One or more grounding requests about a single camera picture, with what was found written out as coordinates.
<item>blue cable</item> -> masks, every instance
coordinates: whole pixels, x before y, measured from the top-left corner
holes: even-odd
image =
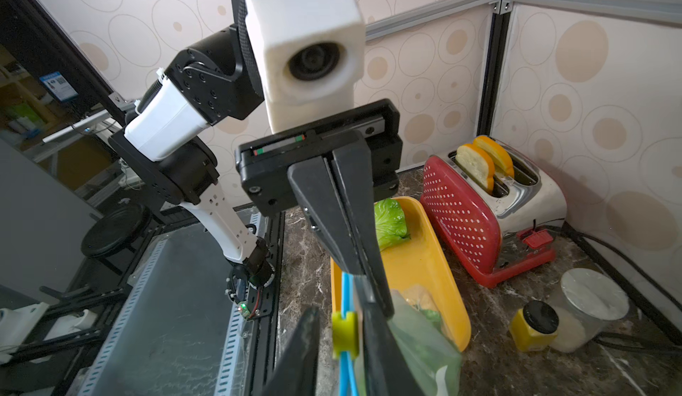
[[[346,313],[354,311],[353,307],[353,276],[346,272],[341,274],[341,317],[346,318]],[[355,382],[355,371],[353,369],[353,359],[348,352],[341,352],[340,373],[339,373],[339,396],[347,396],[348,383],[351,384],[352,396],[359,396],[357,383]]]

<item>glass jar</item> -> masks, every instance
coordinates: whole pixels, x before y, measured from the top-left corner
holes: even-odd
[[[612,320],[629,308],[626,293],[609,277],[573,268],[561,276],[547,303],[558,315],[557,337],[550,347],[570,353],[592,340]]]

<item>red switch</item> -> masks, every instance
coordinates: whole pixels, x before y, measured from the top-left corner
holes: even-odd
[[[531,249],[536,250],[538,248],[544,247],[545,245],[549,245],[553,240],[554,238],[552,238],[550,232],[543,229],[539,232],[531,231],[530,236],[524,238],[523,242],[527,246],[531,247]]]

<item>black stool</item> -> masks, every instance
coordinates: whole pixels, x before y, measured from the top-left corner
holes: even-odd
[[[88,230],[81,242],[81,252],[122,275],[123,271],[111,264],[107,257],[126,248],[134,252],[132,243],[144,232],[151,219],[151,211],[146,206],[124,205],[99,219]]]

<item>black motor joint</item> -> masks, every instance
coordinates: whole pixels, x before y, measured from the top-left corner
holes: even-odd
[[[289,60],[291,75],[301,81],[315,81],[327,76],[339,62],[341,51],[332,42],[305,47]]]
[[[244,263],[232,263],[233,276],[238,280],[247,281],[254,288],[269,286],[275,275],[275,269],[267,261],[268,249],[265,239],[258,238],[256,248]]]

